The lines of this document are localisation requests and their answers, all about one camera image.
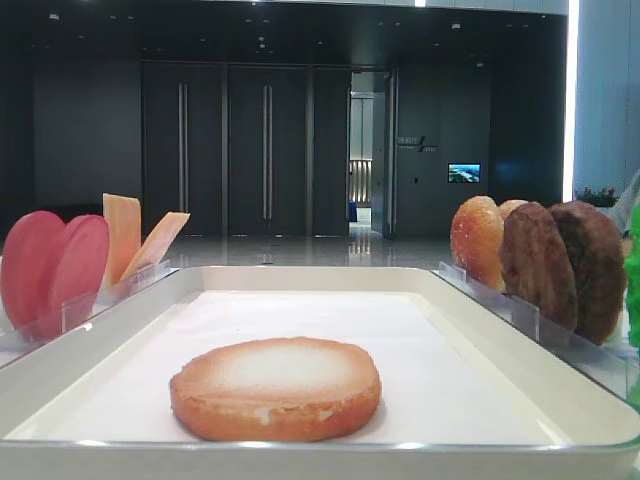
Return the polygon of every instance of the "wall sign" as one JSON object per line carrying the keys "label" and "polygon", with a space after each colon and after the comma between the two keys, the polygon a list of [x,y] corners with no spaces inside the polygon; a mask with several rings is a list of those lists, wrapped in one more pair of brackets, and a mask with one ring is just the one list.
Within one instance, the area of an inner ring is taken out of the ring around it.
{"label": "wall sign", "polygon": [[419,153],[435,153],[438,147],[435,145],[425,145],[422,137],[398,137],[399,150],[414,150]]}

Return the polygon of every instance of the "door handle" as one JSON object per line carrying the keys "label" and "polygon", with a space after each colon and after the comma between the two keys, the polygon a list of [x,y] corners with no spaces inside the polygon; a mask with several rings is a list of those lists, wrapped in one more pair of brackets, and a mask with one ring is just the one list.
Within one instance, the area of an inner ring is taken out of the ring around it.
{"label": "door handle", "polygon": [[273,88],[269,85],[269,220],[273,218]]}
{"label": "door handle", "polygon": [[269,217],[269,87],[262,88],[262,219]]}
{"label": "door handle", "polygon": [[190,200],[190,183],[191,183],[191,169],[189,168],[189,84],[182,84],[182,109],[183,109],[183,137],[182,137],[182,149],[184,156],[184,212],[189,213],[189,200]]}
{"label": "door handle", "polygon": [[178,210],[184,212],[184,89],[178,84]]}

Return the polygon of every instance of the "dark wall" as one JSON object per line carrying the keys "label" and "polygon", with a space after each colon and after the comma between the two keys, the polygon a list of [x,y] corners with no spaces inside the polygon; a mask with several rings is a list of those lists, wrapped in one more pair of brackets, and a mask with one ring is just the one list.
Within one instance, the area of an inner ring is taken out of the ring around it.
{"label": "dark wall", "polygon": [[140,197],[139,64],[42,59],[34,74],[37,204]]}
{"label": "dark wall", "polygon": [[489,194],[562,201],[566,21],[492,68]]}
{"label": "dark wall", "polygon": [[0,239],[33,206],[31,60],[0,46]]}
{"label": "dark wall", "polygon": [[[446,236],[460,204],[487,192],[489,72],[401,67],[398,97],[398,137],[424,136],[436,151],[398,146],[395,236]],[[480,183],[448,183],[449,163],[479,163]]]}

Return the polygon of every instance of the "television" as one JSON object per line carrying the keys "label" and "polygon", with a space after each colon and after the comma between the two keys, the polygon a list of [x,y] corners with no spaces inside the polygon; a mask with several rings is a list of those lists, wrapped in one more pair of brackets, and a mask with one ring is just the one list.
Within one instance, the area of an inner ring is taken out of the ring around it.
{"label": "television", "polygon": [[450,163],[449,183],[480,183],[480,164]]}

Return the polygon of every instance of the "white tray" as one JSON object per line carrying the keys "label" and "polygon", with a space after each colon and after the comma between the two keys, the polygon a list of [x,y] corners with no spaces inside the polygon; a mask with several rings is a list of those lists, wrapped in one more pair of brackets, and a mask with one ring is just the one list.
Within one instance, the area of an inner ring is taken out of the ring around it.
{"label": "white tray", "polygon": [[[184,363],[295,335],[370,352],[383,403],[362,431],[207,443],[179,426]],[[414,269],[181,270],[1,369],[0,392],[3,478],[622,480],[640,450],[634,409]]]}

